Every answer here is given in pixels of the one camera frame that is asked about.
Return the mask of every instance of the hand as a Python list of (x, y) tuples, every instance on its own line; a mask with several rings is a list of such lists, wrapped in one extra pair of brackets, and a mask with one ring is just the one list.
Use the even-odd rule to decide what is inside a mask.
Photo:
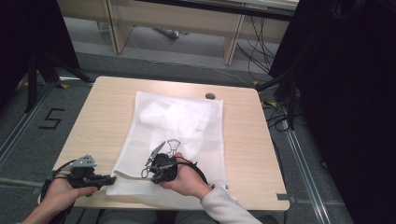
[(77, 198), (92, 195), (96, 187), (73, 189), (66, 178), (55, 178), (49, 185), (46, 196), (41, 204), (22, 223), (49, 223), (56, 215), (72, 205)]
[[(181, 153), (175, 154), (177, 161), (185, 162)], [(212, 190), (202, 178), (189, 166), (178, 164), (177, 177), (170, 182), (163, 181), (160, 186), (165, 189), (172, 189), (184, 196), (194, 196), (203, 199)]]

